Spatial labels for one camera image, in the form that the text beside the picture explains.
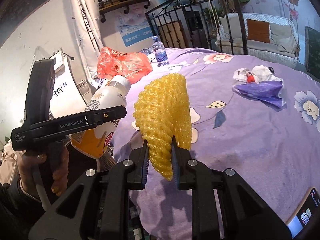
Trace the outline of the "person's left forearm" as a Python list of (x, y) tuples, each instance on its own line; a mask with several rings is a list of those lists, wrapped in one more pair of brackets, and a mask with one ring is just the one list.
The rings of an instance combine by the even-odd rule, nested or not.
[(28, 239), (43, 214), (42, 204), (23, 192), (20, 178), (1, 185), (1, 239)]

